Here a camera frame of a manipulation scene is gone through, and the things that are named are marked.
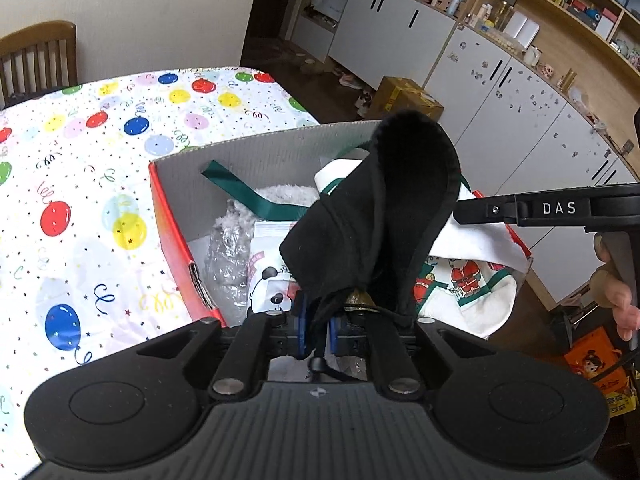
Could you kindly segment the person's right hand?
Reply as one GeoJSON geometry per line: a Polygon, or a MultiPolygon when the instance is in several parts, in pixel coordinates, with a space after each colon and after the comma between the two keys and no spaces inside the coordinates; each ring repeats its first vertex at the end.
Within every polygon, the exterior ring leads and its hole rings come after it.
{"type": "Polygon", "coordinates": [[[594,251],[602,266],[591,275],[590,292],[600,307],[612,310],[618,336],[624,341],[631,341],[639,329],[639,309],[632,302],[631,290],[620,279],[611,254],[600,235],[594,239],[594,251]]]}

